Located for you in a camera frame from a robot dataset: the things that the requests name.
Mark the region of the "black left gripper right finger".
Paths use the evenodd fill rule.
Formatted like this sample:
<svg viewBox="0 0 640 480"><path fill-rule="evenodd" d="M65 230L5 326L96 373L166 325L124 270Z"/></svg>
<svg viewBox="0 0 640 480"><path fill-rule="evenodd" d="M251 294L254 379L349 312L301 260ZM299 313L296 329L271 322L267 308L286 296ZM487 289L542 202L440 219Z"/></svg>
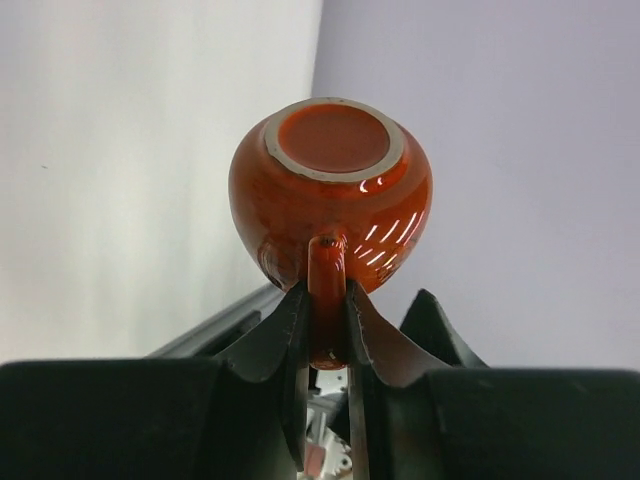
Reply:
<svg viewBox="0 0 640 480"><path fill-rule="evenodd" d="M437 357L346 296L357 479L635 479L639 375L490 368L452 332Z"/></svg>

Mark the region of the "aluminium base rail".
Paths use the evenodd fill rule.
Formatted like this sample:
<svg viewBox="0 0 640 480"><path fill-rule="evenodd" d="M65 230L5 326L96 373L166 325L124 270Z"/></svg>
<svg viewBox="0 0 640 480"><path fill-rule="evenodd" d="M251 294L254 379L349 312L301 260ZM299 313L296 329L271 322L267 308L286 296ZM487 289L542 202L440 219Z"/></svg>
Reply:
<svg viewBox="0 0 640 480"><path fill-rule="evenodd" d="M239 301L160 347L149 358L183 358L215 355L269 316L284 293L271 284Z"/></svg>

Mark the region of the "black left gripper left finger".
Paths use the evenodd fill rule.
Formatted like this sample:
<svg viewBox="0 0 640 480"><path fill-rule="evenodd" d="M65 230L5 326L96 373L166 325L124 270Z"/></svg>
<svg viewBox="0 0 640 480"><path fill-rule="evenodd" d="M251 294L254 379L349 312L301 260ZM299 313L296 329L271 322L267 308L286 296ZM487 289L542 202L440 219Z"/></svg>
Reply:
<svg viewBox="0 0 640 480"><path fill-rule="evenodd" d="M293 479L304 467L304 284L214 356L1 368L5 479Z"/></svg>

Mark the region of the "brown mug black interior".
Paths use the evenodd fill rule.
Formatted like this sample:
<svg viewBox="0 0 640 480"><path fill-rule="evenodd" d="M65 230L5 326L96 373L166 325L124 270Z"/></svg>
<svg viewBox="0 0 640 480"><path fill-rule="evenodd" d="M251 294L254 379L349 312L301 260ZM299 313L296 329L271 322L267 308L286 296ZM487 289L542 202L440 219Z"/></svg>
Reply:
<svg viewBox="0 0 640 480"><path fill-rule="evenodd" d="M228 190L235 228L263 274L310 294L311 366L344 367L348 283L378 289L425 228L433 176L423 147L369 105L310 98L244 135Z"/></svg>

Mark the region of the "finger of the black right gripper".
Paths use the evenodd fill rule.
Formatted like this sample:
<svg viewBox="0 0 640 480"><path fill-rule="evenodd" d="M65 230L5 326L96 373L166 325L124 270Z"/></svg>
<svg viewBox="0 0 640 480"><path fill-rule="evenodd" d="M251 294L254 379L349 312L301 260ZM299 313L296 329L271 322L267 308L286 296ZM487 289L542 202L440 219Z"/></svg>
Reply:
<svg viewBox="0 0 640 480"><path fill-rule="evenodd" d="M423 350L447 365L488 367L454 329L438 299L425 289L417 292L399 329Z"/></svg>

